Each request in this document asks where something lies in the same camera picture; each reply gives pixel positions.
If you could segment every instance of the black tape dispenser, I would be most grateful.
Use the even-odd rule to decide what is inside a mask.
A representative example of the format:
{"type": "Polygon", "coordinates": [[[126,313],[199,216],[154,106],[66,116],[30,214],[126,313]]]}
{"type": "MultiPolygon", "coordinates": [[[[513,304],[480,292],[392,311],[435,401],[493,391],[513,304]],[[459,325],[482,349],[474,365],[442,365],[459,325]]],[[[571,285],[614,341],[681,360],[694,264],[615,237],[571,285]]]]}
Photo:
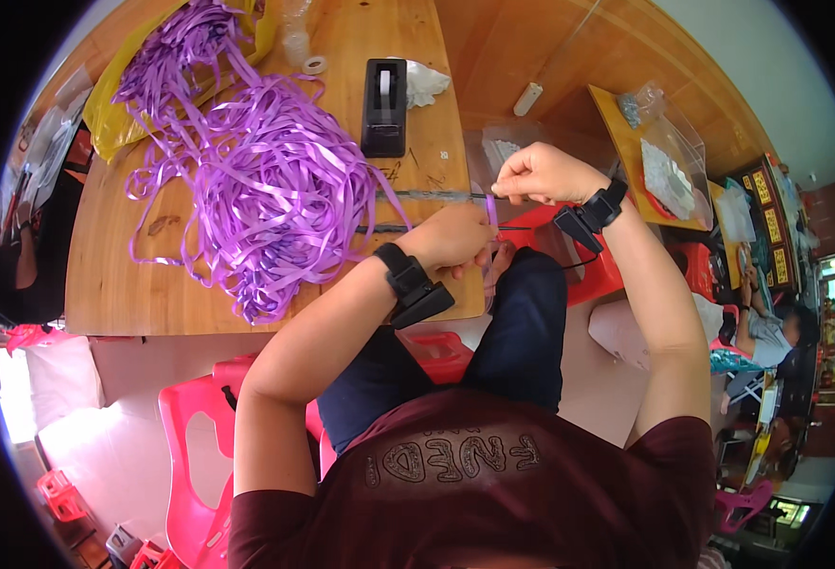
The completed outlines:
{"type": "Polygon", "coordinates": [[[366,62],[360,147],[368,158],[405,155],[407,70],[404,59],[366,62]]]}

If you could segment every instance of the yellow plastic bag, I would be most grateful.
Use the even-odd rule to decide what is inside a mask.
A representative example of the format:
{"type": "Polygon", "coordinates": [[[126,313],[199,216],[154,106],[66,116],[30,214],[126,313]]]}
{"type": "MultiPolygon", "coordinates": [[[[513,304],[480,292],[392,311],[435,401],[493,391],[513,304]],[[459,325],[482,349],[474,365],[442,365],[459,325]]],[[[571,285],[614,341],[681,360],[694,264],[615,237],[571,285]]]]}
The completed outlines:
{"type": "MultiPolygon", "coordinates": [[[[254,44],[241,43],[240,48],[247,62],[256,65],[272,49],[272,44],[275,41],[275,19],[268,9],[265,9],[262,15],[256,14],[259,19],[254,19],[256,0],[225,0],[224,3],[225,6],[243,10],[249,15],[237,19],[240,23],[241,32],[247,37],[252,37],[254,44]]],[[[121,75],[124,74],[124,69],[127,68],[136,52],[143,46],[143,42],[149,33],[158,28],[164,20],[184,4],[186,4],[186,0],[174,4],[165,10],[160,17],[149,20],[135,29],[124,40],[124,44],[121,45],[114,59],[105,67],[105,71],[99,77],[98,83],[95,84],[92,94],[85,103],[85,108],[82,109],[82,120],[85,121],[90,132],[92,132],[92,144],[95,146],[95,152],[108,162],[115,157],[120,147],[141,140],[148,135],[143,125],[139,124],[128,113],[127,104],[113,104],[111,102],[111,97],[115,96],[117,86],[120,85],[121,75]]],[[[222,81],[219,85],[219,91],[231,86],[225,80],[226,75],[231,73],[230,66],[222,65],[221,71],[222,81]]],[[[205,103],[216,95],[216,79],[214,76],[209,77],[199,81],[198,85],[203,89],[203,92],[194,98],[194,105],[196,106],[205,103]]]]}

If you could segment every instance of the pile of purple ribbons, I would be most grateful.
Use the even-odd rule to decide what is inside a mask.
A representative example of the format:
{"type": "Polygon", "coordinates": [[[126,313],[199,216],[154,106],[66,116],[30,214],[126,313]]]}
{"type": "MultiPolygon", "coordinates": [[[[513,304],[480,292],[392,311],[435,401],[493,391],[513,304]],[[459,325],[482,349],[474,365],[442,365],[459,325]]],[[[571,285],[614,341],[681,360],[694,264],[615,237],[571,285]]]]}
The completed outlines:
{"type": "Polygon", "coordinates": [[[136,233],[131,258],[183,265],[203,285],[231,295],[236,314],[264,324],[285,315],[301,282],[328,282],[344,260],[359,258],[351,240],[365,212],[368,238],[373,230],[378,184],[410,223],[382,173],[314,104],[322,88],[309,97],[284,75],[260,77],[237,46],[243,39],[229,8],[191,0],[150,34],[113,102],[126,102],[138,122],[146,124],[145,116],[160,130],[150,132],[155,144],[145,165],[127,179],[128,196],[147,200],[136,233],[169,179],[183,177],[194,196],[181,258],[137,258],[136,233]],[[202,112],[191,103],[194,66],[210,65],[218,77],[222,53],[243,83],[231,100],[202,112]],[[198,247],[191,252],[187,234],[195,224],[198,247]],[[208,277],[194,269],[200,258],[208,277]]]}

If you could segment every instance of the tape roll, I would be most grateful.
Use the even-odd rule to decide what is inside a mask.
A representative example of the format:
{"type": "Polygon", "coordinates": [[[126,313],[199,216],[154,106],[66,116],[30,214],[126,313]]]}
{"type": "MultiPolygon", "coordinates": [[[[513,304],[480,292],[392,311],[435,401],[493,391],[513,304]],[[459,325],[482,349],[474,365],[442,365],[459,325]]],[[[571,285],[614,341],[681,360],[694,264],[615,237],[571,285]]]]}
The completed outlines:
{"type": "Polygon", "coordinates": [[[389,73],[388,70],[384,69],[379,72],[379,94],[380,95],[388,95],[389,94],[389,83],[391,82],[392,74],[389,73]]]}
{"type": "Polygon", "coordinates": [[[301,65],[301,70],[306,74],[320,74],[326,71],[327,67],[326,58],[321,55],[315,55],[301,65]]]}

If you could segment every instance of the white wall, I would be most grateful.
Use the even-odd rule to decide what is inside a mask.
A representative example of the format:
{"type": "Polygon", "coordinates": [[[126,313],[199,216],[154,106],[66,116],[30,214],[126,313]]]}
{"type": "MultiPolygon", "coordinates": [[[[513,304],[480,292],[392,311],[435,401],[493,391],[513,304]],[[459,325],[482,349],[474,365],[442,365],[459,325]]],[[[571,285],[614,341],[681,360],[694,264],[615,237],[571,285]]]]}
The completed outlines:
{"type": "Polygon", "coordinates": [[[109,14],[117,6],[123,4],[124,0],[94,0],[92,6],[86,8],[85,13],[80,18],[80,21],[76,23],[76,27],[71,30],[70,34],[64,39],[64,42],[61,46],[57,49],[54,53],[54,57],[51,59],[51,63],[48,65],[48,69],[45,70],[45,74],[42,75],[42,79],[38,82],[38,86],[36,92],[32,96],[32,100],[29,101],[29,105],[26,107],[32,108],[32,106],[36,103],[36,99],[38,95],[42,92],[42,89],[45,88],[45,85],[48,84],[48,81],[51,81],[51,77],[57,73],[57,69],[64,63],[70,53],[79,46],[79,43],[89,35],[96,26],[102,23],[109,14]]]}
{"type": "Polygon", "coordinates": [[[806,45],[771,0],[652,0],[740,89],[803,189],[835,181],[835,99],[806,45]],[[817,181],[810,181],[815,172],[817,181]]]}

